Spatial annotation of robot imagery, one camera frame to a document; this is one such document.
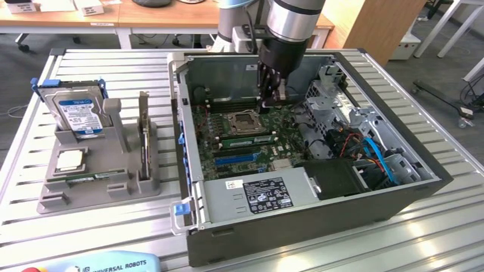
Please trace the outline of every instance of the green circuit board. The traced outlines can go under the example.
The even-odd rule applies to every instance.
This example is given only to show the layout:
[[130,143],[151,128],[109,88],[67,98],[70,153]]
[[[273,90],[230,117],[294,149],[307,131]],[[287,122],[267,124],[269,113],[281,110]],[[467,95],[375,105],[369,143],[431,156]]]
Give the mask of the green circuit board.
[[271,109],[269,114],[254,110],[211,113],[205,107],[193,112],[206,180],[274,171],[275,160],[289,159],[295,165],[313,158],[291,121],[295,112],[290,105]]

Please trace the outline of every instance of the gray 3d-printed holder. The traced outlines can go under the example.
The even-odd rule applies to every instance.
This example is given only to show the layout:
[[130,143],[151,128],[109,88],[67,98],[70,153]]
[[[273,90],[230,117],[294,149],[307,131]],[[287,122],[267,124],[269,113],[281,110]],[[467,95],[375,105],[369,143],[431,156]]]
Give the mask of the gray 3d-printed holder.
[[[122,124],[121,99],[106,99],[103,109],[114,121],[113,127],[103,128],[103,137],[79,140],[73,130],[55,132],[58,140],[38,205],[41,214],[161,194],[157,124],[151,123],[150,135],[151,178],[141,180],[139,122]],[[59,155],[70,150],[83,151],[82,165],[57,173]],[[70,180],[73,175],[77,175],[75,181]]]

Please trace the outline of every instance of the wd hard drive label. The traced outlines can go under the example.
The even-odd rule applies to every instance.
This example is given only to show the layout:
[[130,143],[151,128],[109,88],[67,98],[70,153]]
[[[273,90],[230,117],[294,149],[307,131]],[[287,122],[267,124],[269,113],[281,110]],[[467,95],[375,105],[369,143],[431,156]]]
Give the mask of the wd hard drive label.
[[254,214],[294,206],[282,177],[247,182],[245,191]]
[[95,104],[91,99],[63,100],[59,101],[59,106],[77,133],[101,133],[103,126],[98,114],[93,112]]

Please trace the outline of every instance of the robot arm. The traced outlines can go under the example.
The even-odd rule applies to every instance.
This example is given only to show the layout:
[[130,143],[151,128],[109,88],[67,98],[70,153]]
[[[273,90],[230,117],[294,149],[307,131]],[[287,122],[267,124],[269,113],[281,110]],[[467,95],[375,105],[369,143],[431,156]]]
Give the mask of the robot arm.
[[[278,102],[287,99],[286,85],[289,83],[289,76],[302,63],[309,40],[317,27],[326,0],[270,1],[273,1],[273,5],[265,33],[254,33],[254,29],[251,31],[251,35],[262,40],[262,46],[258,50],[261,113],[269,112]],[[217,48],[229,48],[231,46],[234,50],[233,29],[243,24],[242,21],[247,20],[245,6],[251,2],[253,0],[221,1],[218,40],[226,46],[215,46]]]

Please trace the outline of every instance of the slotted aluminum table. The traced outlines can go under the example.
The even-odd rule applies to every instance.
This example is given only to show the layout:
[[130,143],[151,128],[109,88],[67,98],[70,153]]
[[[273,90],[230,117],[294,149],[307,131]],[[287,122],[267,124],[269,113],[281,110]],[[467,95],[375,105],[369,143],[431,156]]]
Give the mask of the slotted aluminum table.
[[[163,271],[483,269],[483,166],[374,59],[357,50],[342,53],[454,175],[454,182],[433,197],[386,222],[206,267],[190,267],[186,238],[174,236],[169,217],[169,205],[179,200],[181,190],[167,51],[67,50],[63,56],[50,56],[41,82],[105,78],[110,97],[122,98],[125,123],[137,121],[139,92],[150,93],[150,114],[159,133],[162,194],[98,209],[38,214],[55,125],[34,95],[0,171],[0,270],[19,271],[115,249],[157,254]],[[367,103],[351,82],[349,90],[361,104]]]

